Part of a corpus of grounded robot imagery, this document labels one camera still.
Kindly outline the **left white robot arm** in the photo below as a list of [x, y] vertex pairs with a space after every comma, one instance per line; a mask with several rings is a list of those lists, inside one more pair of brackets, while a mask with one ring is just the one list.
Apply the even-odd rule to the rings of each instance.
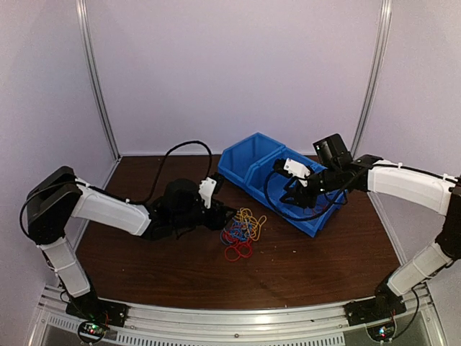
[[180, 237], [198, 226], [219, 231], [237, 214], [215, 199], [222, 185], [218, 173], [199, 184], [176, 179], [153, 202], [134, 202], [90, 185], [62, 166], [29, 192], [19, 212], [19, 227], [50, 263], [77, 315], [96, 321], [108, 312], [66, 238], [68, 220], [93, 221], [148, 241]]

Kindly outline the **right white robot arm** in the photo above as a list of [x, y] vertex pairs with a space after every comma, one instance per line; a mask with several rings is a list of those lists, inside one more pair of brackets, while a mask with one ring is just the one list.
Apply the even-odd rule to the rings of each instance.
[[460, 260], [460, 178], [370, 154], [355, 159], [338, 133], [313, 146], [324, 167], [319, 172], [293, 159], [275, 161], [274, 171], [289, 180], [279, 199], [281, 203], [313, 208], [318, 196], [326, 192], [340, 195], [357, 190], [389, 195], [444, 216], [442, 230], [435, 240], [377, 287], [369, 310], [374, 317], [384, 318], [403, 294]]

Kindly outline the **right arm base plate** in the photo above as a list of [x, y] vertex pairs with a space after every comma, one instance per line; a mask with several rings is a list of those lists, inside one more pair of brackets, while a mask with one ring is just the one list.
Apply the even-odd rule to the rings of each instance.
[[406, 305], [399, 298], [376, 296], [362, 301], [351, 301], [344, 305], [344, 311], [349, 326], [352, 327], [403, 314], [406, 312]]

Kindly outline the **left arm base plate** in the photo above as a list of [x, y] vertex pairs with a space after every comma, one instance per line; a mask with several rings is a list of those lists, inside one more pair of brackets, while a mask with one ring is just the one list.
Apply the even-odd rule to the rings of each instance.
[[114, 327], [125, 326], [127, 312], [128, 306], [126, 304], [101, 299], [95, 301], [72, 300], [66, 307], [66, 313], [71, 316]]

